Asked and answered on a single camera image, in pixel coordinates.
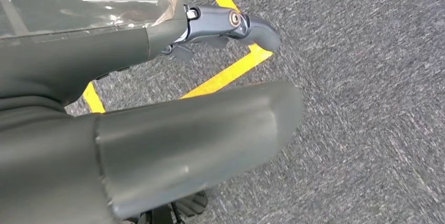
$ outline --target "screw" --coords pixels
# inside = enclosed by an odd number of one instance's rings
[[[238,27],[240,22],[241,22],[241,18],[239,16],[239,13],[235,10],[230,11],[229,14],[229,22],[233,27]]]
[[[198,11],[195,9],[190,9],[186,12],[186,15],[188,19],[196,19],[198,18]]]

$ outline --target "plastic wrap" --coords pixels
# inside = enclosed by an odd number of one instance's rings
[[[173,17],[176,1],[0,0],[0,39],[54,40],[154,26]]]

